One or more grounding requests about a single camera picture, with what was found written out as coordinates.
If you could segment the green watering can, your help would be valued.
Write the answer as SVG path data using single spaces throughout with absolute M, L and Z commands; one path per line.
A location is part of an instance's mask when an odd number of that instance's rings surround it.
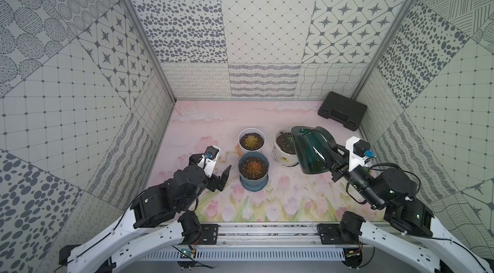
M 331 153 L 337 153 L 337 143 L 324 128 L 294 126 L 291 130 L 298 163 L 305 175 L 330 172 L 336 164 Z

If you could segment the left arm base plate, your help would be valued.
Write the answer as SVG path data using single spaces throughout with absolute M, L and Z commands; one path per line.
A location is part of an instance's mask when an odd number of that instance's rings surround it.
M 190 226 L 183 233 L 182 245 L 215 245 L 219 232 L 218 224 L 201 224 Z

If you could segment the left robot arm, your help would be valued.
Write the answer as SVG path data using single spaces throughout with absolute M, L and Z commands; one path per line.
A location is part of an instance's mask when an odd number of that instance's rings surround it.
M 59 251 L 59 266 L 68 272 L 119 272 L 164 247 L 194 245 L 204 238 L 196 215 L 206 189 L 222 191 L 230 174 L 214 174 L 220 148 L 208 146 L 191 155 L 189 164 L 171 179 L 147 188 L 110 226 L 81 245 Z

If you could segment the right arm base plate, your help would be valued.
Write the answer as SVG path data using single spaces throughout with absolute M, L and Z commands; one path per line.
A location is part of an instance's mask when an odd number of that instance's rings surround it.
M 363 234 L 354 226 L 318 224 L 316 230 L 322 245 L 358 245 Z

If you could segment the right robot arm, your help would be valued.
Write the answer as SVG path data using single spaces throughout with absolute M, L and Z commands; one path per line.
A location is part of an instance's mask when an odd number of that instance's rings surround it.
M 385 164 L 382 172 L 373 177 L 366 165 L 371 157 L 367 147 L 367 142 L 353 137 L 346 147 L 328 142 L 316 148 L 315 153 L 333 181 L 345 179 L 347 186 L 362 196 L 364 204 L 384 212 L 384 220 L 400 235 L 389 234 L 364 217 L 346 211 L 335 228 L 340 240 L 380 249 L 419 272 L 493 272 L 492 261 L 477 256 L 455 238 L 417 198 L 419 185 L 398 165 Z

